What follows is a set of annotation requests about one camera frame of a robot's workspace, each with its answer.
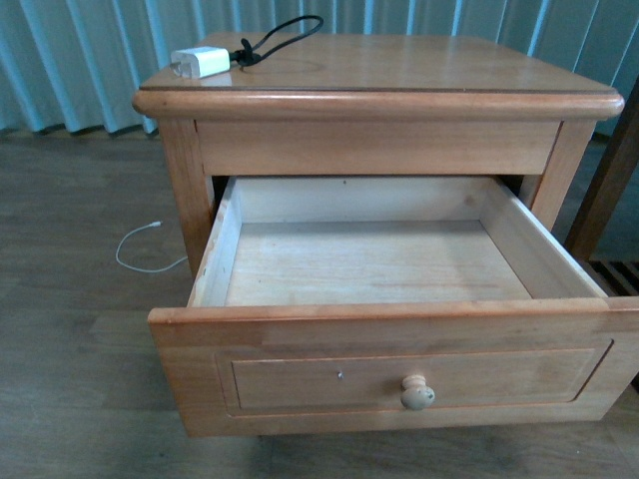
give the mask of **drawer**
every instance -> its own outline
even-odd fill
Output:
[[[204,170],[216,176],[542,175],[560,128],[550,120],[398,122],[343,116],[234,122],[224,115],[223,121],[198,121]]]
[[[188,306],[149,321],[206,436],[597,419],[637,310],[494,178],[231,178]]]

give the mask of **wooden floor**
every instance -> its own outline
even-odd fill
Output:
[[[188,439],[145,321],[189,268],[114,260],[155,220],[124,259],[184,254],[159,142],[0,138],[1,478],[639,478],[630,388],[594,423]]]

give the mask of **nightstand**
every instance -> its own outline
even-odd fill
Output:
[[[315,35],[134,105],[195,277],[149,318],[190,435],[598,419],[639,369],[639,301],[548,232],[609,87],[478,39]]]

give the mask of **teal curtain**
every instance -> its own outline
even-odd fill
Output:
[[[639,74],[637,0],[1,0],[0,129],[151,132],[131,97],[172,50],[304,13],[333,33],[483,37],[623,95]]]

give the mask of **drawer knob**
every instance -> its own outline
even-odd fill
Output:
[[[420,411],[435,401],[435,391],[426,386],[426,379],[419,374],[405,377],[401,388],[401,404],[411,411]]]

